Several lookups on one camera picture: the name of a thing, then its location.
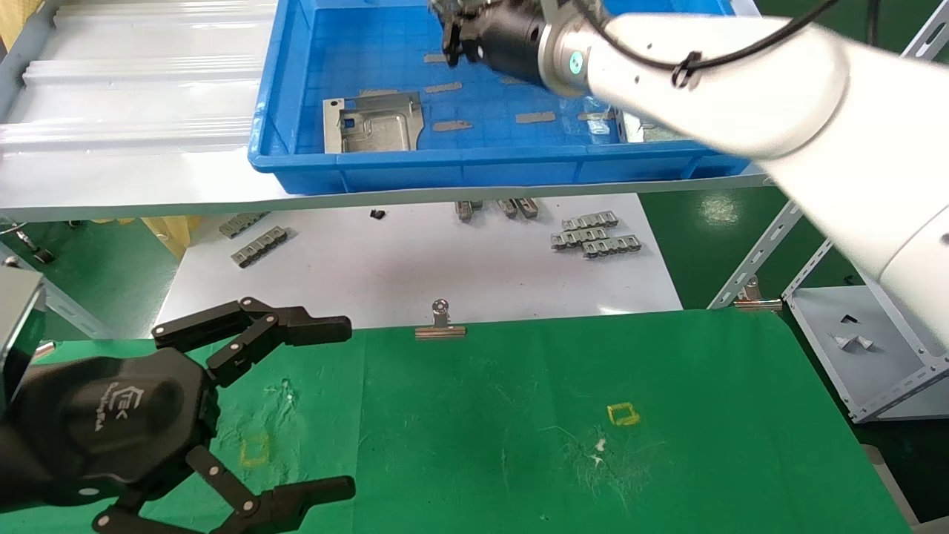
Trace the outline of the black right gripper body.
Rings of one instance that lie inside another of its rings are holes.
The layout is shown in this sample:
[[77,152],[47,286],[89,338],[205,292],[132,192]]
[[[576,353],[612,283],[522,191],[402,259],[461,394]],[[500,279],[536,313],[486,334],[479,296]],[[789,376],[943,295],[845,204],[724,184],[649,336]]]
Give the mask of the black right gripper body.
[[458,45],[470,63],[522,82],[541,82],[546,26],[540,1],[477,1],[458,8]]

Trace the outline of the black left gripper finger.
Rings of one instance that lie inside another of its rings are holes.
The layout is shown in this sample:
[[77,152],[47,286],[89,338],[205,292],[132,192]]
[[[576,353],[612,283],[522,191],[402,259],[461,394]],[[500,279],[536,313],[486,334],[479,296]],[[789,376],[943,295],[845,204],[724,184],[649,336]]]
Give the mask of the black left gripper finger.
[[[254,495],[207,449],[195,446],[185,456],[187,465],[210,489],[227,501],[233,511],[213,533],[285,533],[298,530],[312,507],[352,499],[356,493],[351,476],[280,484]],[[128,492],[93,521],[97,533],[194,533],[179,525],[140,515],[143,494]]]
[[244,297],[160,324],[152,334],[157,348],[183,354],[227,341],[205,361],[211,382],[227,388],[275,348],[346,342],[352,324],[348,317],[311,317],[302,306],[272,307]]

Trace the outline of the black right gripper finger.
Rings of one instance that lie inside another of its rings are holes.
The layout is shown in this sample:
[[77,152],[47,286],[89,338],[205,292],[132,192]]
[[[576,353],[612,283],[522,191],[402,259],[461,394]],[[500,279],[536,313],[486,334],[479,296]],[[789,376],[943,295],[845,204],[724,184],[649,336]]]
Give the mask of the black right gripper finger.
[[442,54],[447,65],[458,65],[463,53],[460,33],[463,28],[463,17],[447,15],[442,22]]

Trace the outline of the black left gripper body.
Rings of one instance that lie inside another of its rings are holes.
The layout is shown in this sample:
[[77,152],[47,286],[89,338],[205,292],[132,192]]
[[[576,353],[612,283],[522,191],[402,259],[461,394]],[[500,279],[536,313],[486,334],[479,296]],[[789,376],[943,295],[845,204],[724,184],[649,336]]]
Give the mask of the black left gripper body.
[[32,365],[22,384],[23,507],[162,499],[192,476],[220,414],[213,375],[189,355],[92,356]]

